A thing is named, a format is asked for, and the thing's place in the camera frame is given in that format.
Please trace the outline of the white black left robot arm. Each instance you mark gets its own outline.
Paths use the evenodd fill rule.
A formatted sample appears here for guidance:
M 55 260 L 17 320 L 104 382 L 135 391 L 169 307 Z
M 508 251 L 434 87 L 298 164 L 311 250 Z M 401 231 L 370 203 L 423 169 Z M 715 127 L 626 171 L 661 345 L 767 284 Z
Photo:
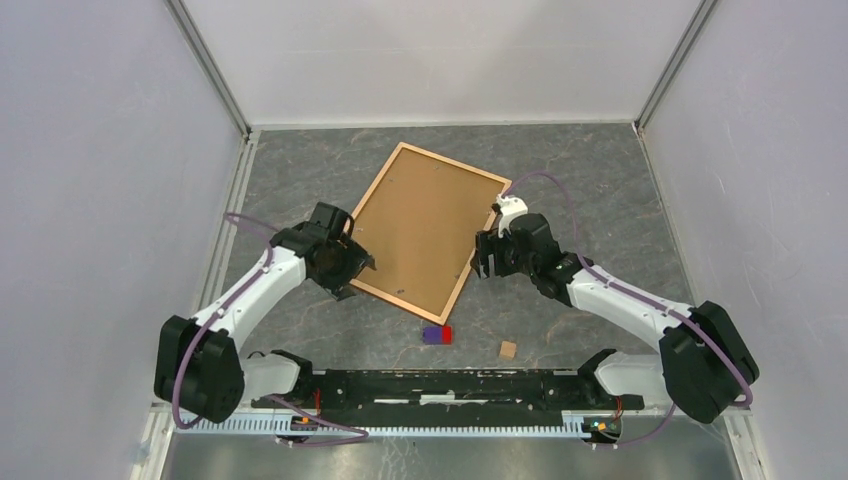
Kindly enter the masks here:
M 221 423 L 244 401 L 278 395 L 290 407 L 314 394 L 309 361 L 288 353 L 243 358 L 259 323 L 307 280 L 337 301 L 375 260 L 353 238 L 355 220 L 319 202 L 310 218 L 267 239 L 257 262 L 229 290 L 194 315 L 173 315 L 160 330 L 153 391 L 171 405 L 175 425 Z

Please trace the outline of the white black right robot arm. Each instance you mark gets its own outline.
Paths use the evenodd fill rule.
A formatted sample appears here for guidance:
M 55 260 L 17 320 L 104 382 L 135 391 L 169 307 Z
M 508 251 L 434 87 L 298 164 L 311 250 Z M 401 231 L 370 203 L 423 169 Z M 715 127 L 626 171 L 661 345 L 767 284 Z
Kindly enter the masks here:
M 602 408 L 631 395 L 710 423 L 731 406 L 751 404 L 760 369 L 722 306 L 662 298 L 561 249 L 546 217 L 516 196 L 497 195 L 492 209 L 497 224 L 477 233 L 470 262 L 479 277 L 524 275 L 542 296 L 598 316 L 652 350 L 601 354 L 577 382 L 585 405 Z

